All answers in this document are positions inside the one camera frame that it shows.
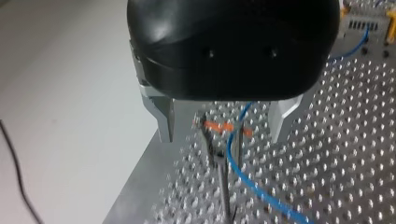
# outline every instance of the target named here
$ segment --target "blue cable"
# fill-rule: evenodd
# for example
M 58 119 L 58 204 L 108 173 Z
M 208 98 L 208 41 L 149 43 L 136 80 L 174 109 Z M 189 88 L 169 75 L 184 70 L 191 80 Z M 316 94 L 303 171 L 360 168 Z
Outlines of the blue cable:
M 251 107 L 253 103 L 248 103 L 245 108 L 242 110 L 241 114 L 239 115 L 239 121 L 242 121 L 244 116 L 246 115 L 248 109 Z M 271 206 L 273 206 L 276 210 L 279 210 L 282 214 L 290 216 L 290 218 L 294 219 L 298 223 L 306 223 L 306 224 L 314 224 L 312 221 L 308 221 L 308 218 L 301 213 L 298 213 L 292 208 L 288 207 L 287 205 L 283 204 L 280 200 L 270 196 L 264 190 L 256 187 L 255 183 L 242 173 L 242 171 L 238 168 L 233 157 L 231 155 L 231 143 L 233 142 L 234 132 L 231 132 L 230 137 L 227 141 L 227 159 L 231 164 L 231 167 L 235 171 L 235 173 L 241 178 L 241 180 L 250 187 L 253 192 L 257 194 L 262 200 L 268 202 Z
M 353 48 L 352 50 L 348 51 L 347 53 L 337 56 L 337 57 L 332 57 L 330 58 L 328 61 L 333 61 L 333 60 L 339 60 L 341 58 L 346 58 L 351 56 L 352 54 L 354 54 L 356 51 L 358 51 L 358 49 L 364 44 L 364 42 L 366 41 L 367 37 L 369 36 L 369 26 L 367 25 L 367 29 L 364 32 L 363 37 L 361 38 L 361 41 L 359 42 L 359 44 Z
M 374 7 L 378 7 L 384 0 L 378 0 L 375 2 Z
M 379 7 L 379 4 L 381 4 L 382 2 L 385 2 L 385 0 L 378 0 L 375 2 L 374 7 Z M 388 2 L 390 3 L 395 3 L 394 0 L 388 0 Z

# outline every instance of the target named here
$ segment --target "orange object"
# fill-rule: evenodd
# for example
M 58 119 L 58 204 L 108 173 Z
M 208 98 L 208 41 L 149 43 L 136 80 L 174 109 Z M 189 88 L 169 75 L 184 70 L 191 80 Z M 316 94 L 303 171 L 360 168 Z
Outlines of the orange object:
M 216 131 L 218 133 L 222 133 L 223 131 L 228 131 L 228 132 L 233 131 L 233 125 L 231 123 L 225 123 L 225 122 L 223 124 L 219 124 L 212 121 L 205 121 L 205 127 L 211 128 L 213 131 Z M 251 129 L 244 128 L 244 135 L 251 137 L 253 136 L 253 131 Z
M 395 11 L 388 11 L 387 15 L 390 17 L 390 26 L 388 29 L 388 42 L 392 44 L 395 41 L 396 35 L 396 10 Z

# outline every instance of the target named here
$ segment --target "metal rod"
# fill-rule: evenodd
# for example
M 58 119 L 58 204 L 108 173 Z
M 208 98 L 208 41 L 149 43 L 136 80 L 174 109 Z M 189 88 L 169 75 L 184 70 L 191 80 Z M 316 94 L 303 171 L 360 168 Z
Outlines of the metal rod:
M 228 191 L 228 164 L 224 155 L 219 154 L 216 156 L 218 173 L 219 173 L 219 186 L 221 206 L 223 208 L 223 223 L 231 224 L 231 208 L 230 208 L 230 192 Z
M 231 146 L 231 155 L 235 160 L 238 168 L 241 169 L 242 166 L 242 143 L 244 140 L 244 123 L 241 122 L 240 127 L 237 125 L 234 126 L 236 129 L 235 132 L 235 140 L 233 141 L 233 145 Z

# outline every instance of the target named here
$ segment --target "dark hole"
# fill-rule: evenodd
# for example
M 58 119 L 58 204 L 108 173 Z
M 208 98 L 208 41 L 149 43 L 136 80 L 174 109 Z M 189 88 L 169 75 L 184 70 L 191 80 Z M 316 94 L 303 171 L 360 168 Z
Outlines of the dark hole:
M 223 158 L 223 157 L 224 157 L 224 154 L 223 154 L 222 152 L 218 152 L 216 155 L 217 155 L 218 157 L 220 157 L 220 158 Z
M 271 47 L 265 47 L 262 50 L 265 57 L 274 59 L 277 56 L 277 50 Z
M 264 206 L 264 212 L 269 213 L 270 212 L 270 207 L 268 205 Z
M 208 58 L 208 59 L 215 57 L 215 51 L 211 48 L 204 48 L 202 50 L 202 53 L 203 53 L 204 57 Z

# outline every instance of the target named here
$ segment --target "black cable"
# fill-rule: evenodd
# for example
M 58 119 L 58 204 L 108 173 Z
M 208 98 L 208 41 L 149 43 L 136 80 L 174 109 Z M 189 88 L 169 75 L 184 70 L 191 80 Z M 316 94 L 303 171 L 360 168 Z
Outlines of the black cable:
M 3 121 L 0 119 L 0 129 L 3 133 L 4 138 L 6 139 L 6 143 L 9 149 L 9 152 L 11 153 L 12 160 L 14 161 L 15 165 L 15 172 L 17 173 L 17 179 L 18 179 L 18 186 L 20 190 L 20 195 L 22 196 L 23 202 L 25 203 L 26 207 L 28 208 L 30 214 L 35 220 L 35 223 L 37 224 L 43 224 L 44 222 L 41 220 L 40 216 L 38 215 L 37 211 L 33 207 L 32 203 L 30 202 L 25 189 L 23 185 L 23 179 L 22 179 L 22 174 L 21 174 L 21 166 L 20 166 L 20 161 L 18 160 L 17 153 L 15 151 L 15 148 L 11 142 L 11 139 L 9 138 L 6 126 L 4 125 Z

